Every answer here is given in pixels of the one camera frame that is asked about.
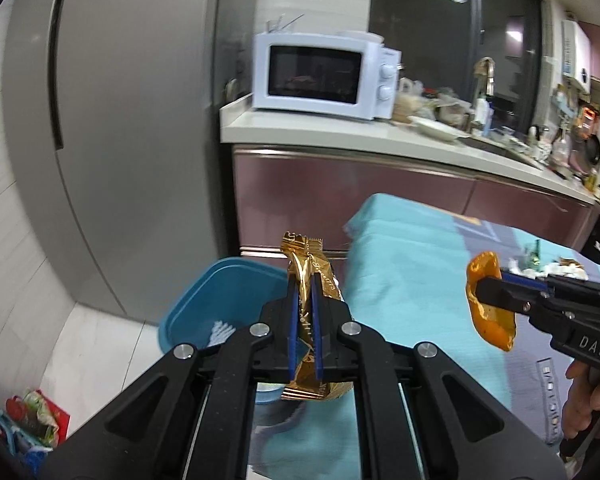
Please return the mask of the person's right hand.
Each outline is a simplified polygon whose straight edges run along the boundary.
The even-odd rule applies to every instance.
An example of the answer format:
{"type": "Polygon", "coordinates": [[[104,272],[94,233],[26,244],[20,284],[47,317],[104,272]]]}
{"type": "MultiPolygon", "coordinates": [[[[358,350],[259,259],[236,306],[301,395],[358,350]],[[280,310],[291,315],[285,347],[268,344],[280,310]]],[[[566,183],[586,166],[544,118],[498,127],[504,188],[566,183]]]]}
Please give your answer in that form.
{"type": "MultiPolygon", "coordinates": [[[[591,425],[593,412],[600,411],[600,383],[593,387],[588,380],[590,368],[573,361],[566,370],[566,378],[572,380],[568,398],[562,408],[562,432],[567,439],[577,437],[580,431],[591,425]]],[[[600,428],[596,432],[600,438],[600,428]]]]}

